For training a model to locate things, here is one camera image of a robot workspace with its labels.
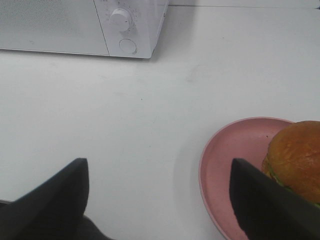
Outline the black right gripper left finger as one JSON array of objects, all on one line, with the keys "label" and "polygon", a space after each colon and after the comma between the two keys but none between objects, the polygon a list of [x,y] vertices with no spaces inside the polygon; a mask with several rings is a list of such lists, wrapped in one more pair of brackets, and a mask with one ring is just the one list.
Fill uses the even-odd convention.
[{"label": "black right gripper left finger", "polygon": [[0,238],[106,240],[84,215],[88,197],[88,161],[77,158],[21,198],[0,204]]}]

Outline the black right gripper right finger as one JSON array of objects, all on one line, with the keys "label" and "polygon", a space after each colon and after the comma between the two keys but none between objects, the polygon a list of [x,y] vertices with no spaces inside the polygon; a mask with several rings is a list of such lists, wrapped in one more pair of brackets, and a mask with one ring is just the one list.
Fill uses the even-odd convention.
[{"label": "black right gripper right finger", "polygon": [[244,159],[231,163],[229,198],[250,240],[318,240],[320,209]]}]

